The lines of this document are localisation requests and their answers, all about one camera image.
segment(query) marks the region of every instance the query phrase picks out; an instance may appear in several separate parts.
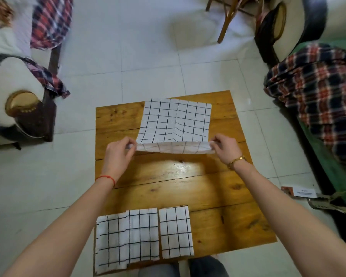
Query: green fabric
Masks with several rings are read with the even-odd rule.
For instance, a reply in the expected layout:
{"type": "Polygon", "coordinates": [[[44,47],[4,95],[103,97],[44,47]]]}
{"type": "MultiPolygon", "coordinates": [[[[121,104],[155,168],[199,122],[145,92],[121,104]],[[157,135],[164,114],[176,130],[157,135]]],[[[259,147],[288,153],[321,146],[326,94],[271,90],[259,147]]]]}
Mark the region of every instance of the green fabric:
{"type": "MultiPolygon", "coordinates": [[[[301,50],[311,42],[304,42],[296,46],[291,54],[301,50]]],[[[338,46],[346,50],[346,39],[334,40],[334,41],[319,41],[319,43],[327,43],[332,46],[338,46]]],[[[336,191],[346,192],[346,169],[336,160],[333,154],[326,148],[323,142],[314,137],[307,126],[300,120],[299,123],[304,131],[306,138],[311,144],[320,164],[322,165],[324,172],[327,174],[333,187],[336,191]]]]}

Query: red string bracelet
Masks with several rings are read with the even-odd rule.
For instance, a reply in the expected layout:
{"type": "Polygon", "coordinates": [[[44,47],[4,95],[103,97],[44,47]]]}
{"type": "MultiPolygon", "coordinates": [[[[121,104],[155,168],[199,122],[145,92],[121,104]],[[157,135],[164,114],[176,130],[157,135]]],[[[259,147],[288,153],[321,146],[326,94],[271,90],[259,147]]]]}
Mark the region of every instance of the red string bracelet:
{"type": "Polygon", "coordinates": [[[102,177],[105,177],[105,178],[108,178],[108,179],[112,179],[112,180],[113,180],[113,183],[114,183],[113,187],[115,187],[115,180],[114,180],[112,177],[108,176],[108,175],[99,176],[99,177],[96,178],[96,180],[99,179],[99,178],[102,178],[102,177]]]}

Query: tiled floor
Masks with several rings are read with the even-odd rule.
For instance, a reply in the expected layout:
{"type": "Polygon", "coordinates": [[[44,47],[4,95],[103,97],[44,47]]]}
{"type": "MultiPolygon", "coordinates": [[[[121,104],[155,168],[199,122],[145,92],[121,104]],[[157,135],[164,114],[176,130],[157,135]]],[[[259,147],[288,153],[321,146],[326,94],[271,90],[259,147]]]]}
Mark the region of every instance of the tiled floor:
{"type": "MultiPolygon", "coordinates": [[[[253,20],[238,14],[219,45],[223,9],[213,3],[207,13],[206,2],[75,0],[61,61],[71,96],[57,100],[54,142],[0,148],[0,275],[92,184],[98,106],[229,89],[256,168],[277,186],[318,189],[294,130],[262,90],[253,20]]],[[[336,231],[328,214],[312,212],[336,231]]],[[[92,237],[73,276],[92,276],[92,237]]],[[[280,242],[218,259],[230,276],[300,276],[280,242]]]]}

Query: wooden chair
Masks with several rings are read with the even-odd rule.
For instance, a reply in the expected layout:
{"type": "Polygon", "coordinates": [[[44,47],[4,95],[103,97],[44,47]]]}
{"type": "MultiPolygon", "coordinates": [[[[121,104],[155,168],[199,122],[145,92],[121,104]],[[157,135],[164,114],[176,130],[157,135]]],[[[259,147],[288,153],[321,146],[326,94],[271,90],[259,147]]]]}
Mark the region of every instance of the wooden chair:
{"type": "MultiPolygon", "coordinates": [[[[208,4],[206,6],[206,11],[209,11],[212,1],[213,0],[208,1],[208,4]]],[[[221,31],[219,38],[218,38],[218,43],[221,43],[223,41],[223,38],[224,38],[224,35],[228,29],[228,26],[231,23],[232,19],[235,17],[237,11],[240,11],[242,13],[245,13],[245,14],[248,14],[252,17],[255,17],[255,15],[248,13],[242,9],[242,7],[250,0],[232,0],[232,4],[228,4],[224,0],[214,0],[214,1],[223,4],[224,13],[225,13],[225,20],[224,20],[222,31],[221,31]]],[[[256,18],[257,18],[263,12],[264,0],[256,0],[256,1],[259,3],[258,12],[256,15],[256,18]]]]}

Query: wooden plank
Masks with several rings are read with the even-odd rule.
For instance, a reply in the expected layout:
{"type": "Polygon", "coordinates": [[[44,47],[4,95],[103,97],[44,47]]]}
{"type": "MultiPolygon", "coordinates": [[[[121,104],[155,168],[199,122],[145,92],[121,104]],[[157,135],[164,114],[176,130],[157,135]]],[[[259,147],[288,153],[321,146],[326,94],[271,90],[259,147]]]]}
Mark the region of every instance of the wooden plank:
{"type": "Polygon", "coordinates": [[[277,242],[256,202],[190,212],[190,220],[195,257],[277,242]]]}
{"type": "MultiPolygon", "coordinates": [[[[251,163],[246,142],[239,143],[244,156],[251,163]]],[[[95,162],[95,178],[100,176],[103,160],[95,162]]],[[[215,154],[165,154],[135,155],[117,187],[141,185],[152,182],[187,178],[220,171],[228,171],[215,154]]]]}
{"type": "MultiPolygon", "coordinates": [[[[231,92],[212,92],[177,97],[195,102],[211,103],[211,120],[236,118],[231,92]]],[[[120,104],[96,108],[96,132],[110,132],[140,128],[145,102],[120,104]]]]}
{"type": "Polygon", "coordinates": [[[126,210],[189,205],[197,211],[253,201],[233,171],[114,189],[100,216],[126,210]]]}
{"type": "MultiPolygon", "coordinates": [[[[95,159],[103,159],[106,146],[110,142],[119,141],[124,136],[130,136],[133,139],[137,138],[138,129],[121,130],[114,132],[96,132],[95,140],[95,159]]],[[[209,127],[209,140],[217,133],[235,138],[238,142],[245,142],[245,136],[242,131],[240,120],[238,118],[227,118],[222,120],[212,120],[209,127]]]]}

